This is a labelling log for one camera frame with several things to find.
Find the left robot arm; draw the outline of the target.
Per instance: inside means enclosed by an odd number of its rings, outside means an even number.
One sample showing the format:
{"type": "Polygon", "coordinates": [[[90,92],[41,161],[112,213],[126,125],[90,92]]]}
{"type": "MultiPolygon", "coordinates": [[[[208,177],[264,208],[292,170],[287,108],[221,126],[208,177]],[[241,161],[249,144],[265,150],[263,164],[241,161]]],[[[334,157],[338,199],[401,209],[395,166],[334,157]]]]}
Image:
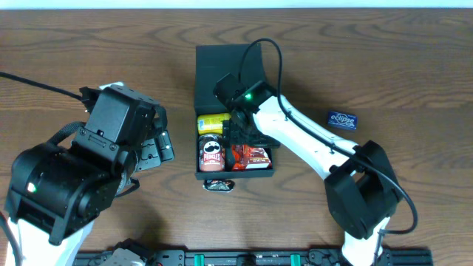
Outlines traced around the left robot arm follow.
{"type": "Polygon", "coordinates": [[[117,82],[80,90],[89,118],[20,153],[3,227],[8,265],[70,265],[94,221],[139,186],[136,173],[174,158],[166,110],[117,82]]]}

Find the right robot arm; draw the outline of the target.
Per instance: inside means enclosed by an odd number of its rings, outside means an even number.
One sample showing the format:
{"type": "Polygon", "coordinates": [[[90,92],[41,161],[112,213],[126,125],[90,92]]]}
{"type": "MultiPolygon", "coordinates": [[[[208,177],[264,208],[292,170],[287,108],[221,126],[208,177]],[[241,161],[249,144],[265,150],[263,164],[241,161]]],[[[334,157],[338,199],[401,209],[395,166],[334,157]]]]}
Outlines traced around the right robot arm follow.
{"type": "Polygon", "coordinates": [[[344,231],[341,255],[351,265],[374,265],[403,198],[386,152],[371,140],[360,146],[329,132],[264,81],[246,86],[227,74],[214,96],[239,127],[277,140],[323,179],[330,214],[344,231]]]}

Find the red panda biscuit box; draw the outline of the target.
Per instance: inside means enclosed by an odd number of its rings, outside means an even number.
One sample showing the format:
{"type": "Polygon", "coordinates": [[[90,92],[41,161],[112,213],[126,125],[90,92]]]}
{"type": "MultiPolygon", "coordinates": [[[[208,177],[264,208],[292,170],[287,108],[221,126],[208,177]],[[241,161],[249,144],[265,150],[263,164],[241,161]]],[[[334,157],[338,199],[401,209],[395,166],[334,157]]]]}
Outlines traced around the red panda biscuit box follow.
{"type": "Polygon", "coordinates": [[[232,155],[235,163],[233,171],[260,170],[272,167],[272,161],[266,150],[246,144],[232,145],[232,155]]]}

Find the red pringles can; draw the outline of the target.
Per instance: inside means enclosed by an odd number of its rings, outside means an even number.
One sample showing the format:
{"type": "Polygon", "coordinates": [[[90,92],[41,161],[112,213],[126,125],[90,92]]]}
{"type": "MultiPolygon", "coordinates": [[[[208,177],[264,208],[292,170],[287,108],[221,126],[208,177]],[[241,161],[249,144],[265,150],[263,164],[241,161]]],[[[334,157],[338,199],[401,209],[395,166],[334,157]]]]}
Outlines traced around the red pringles can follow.
{"type": "Polygon", "coordinates": [[[204,172],[225,170],[225,149],[220,134],[199,136],[199,170],[204,172]]]}

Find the blue eclipse mint tin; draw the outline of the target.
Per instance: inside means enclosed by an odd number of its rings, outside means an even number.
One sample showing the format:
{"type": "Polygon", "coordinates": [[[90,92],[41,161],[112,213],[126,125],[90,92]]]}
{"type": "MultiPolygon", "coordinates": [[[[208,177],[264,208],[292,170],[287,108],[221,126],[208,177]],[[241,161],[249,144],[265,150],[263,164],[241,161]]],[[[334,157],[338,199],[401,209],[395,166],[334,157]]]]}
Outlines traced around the blue eclipse mint tin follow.
{"type": "Polygon", "coordinates": [[[327,124],[340,129],[356,130],[358,128],[358,118],[355,115],[329,111],[327,124]]]}

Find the dark green box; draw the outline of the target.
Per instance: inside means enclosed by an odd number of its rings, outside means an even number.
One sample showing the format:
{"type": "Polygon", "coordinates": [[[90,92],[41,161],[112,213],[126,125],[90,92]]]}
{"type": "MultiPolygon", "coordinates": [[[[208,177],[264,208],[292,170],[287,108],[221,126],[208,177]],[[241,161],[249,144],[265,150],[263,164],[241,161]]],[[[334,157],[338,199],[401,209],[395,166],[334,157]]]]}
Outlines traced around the dark green box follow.
{"type": "MultiPolygon", "coordinates": [[[[194,86],[194,112],[200,115],[226,112],[226,108],[213,95],[217,81],[231,73],[237,75],[239,64],[247,44],[202,45],[196,47],[196,75],[194,86]]],[[[252,85],[266,79],[262,63],[262,49],[259,45],[252,47],[247,54],[242,71],[242,82],[252,85]]],[[[195,177],[197,180],[235,180],[272,177],[276,167],[248,171],[199,170],[199,159],[195,160],[195,177]]]]}

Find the small black candy wrapper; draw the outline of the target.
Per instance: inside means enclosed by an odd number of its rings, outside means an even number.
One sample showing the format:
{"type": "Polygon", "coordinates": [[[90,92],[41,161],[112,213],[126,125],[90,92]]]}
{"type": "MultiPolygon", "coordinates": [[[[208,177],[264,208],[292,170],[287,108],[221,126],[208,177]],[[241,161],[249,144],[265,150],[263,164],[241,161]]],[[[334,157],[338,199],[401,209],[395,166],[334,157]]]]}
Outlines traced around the small black candy wrapper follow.
{"type": "Polygon", "coordinates": [[[205,180],[203,188],[210,192],[229,193],[234,190],[235,182],[233,180],[205,180]]]}

